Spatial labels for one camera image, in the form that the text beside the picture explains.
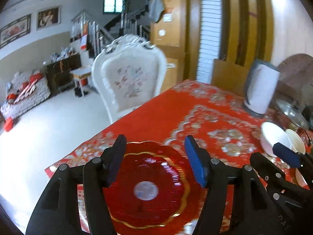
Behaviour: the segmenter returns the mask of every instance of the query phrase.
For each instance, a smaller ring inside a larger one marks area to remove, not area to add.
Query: chair back
[[[146,39],[132,34],[114,40],[92,66],[92,78],[110,122],[160,94],[166,57]]]

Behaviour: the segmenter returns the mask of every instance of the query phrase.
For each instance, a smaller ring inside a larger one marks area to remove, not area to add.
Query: shoes
[[[80,90],[80,87],[76,87],[74,88],[74,91],[75,91],[75,96],[76,97],[82,97],[82,93],[81,93],[81,90]]]

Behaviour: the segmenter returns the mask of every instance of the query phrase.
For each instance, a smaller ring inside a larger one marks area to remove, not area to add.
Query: table
[[[289,166],[279,158],[265,154],[260,146],[260,125],[270,121],[272,111],[264,119],[251,117],[242,108],[242,98],[214,86],[186,80],[153,98],[138,109],[116,121],[90,140],[82,143],[62,160],[48,167],[49,177],[62,163],[70,167],[83,165],[104,149],[113,145],[119,134],[124,134],[127,142],[156,141],[174,148],[179,156],[186,158],[184,138],[193,135],[198,145],[205,148],[212,158],[218,158],[227,165],[241,167],[249,164],[251,153],[260,151],[290,176]],[[194,178],[186,178],[190,184],[187,206],[181,215],[175,217],[165,227],[132,229],[113,221],[121,235],[126,234],[185,234],[184,226],[199,217],[206,190],[202,190]],[[228,196],[222,231],[228,229],[230,222],[232,192]],[[78,187],[81,223],[88,231],[82,186]]]
[[[84,94],[81,80],[86,79],[91,76],[91,68],[81,67],[76,70],[72,70],[70,73],[73,75],[75,87],[77,87],[77,82],[79,82],[80,91],[81,91],[82,97],[84,97],[85,94]]]

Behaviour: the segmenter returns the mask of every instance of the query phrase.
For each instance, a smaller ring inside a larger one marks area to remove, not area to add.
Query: wooden cabinet
[[[74,86],[73,76],[70,74],[70,71],[79,67],[81,67],[79,54],[48,64],[45,67],[50,90],[53,95],[57,95],[64,89]]]
[[[183,80],[186,42],[186,1],[163,0],[164,14],[159,22],[151,24],[150,40],[161,49],[167,62],[175,65],[167,70],[162,91]]]

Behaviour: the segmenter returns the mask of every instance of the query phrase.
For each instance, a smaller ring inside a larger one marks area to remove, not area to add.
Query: blue gripper pad
[[[299,168],[301,166],[300,156],[279,142],[273,146],[273,153],[289,164],[291,168]]]
[[[185,138],[185,151],[197,183],[202,188],[206,188],[210,173],[209,161],[211,157],[209,153],[205,149],[199,148],[192,135]]]

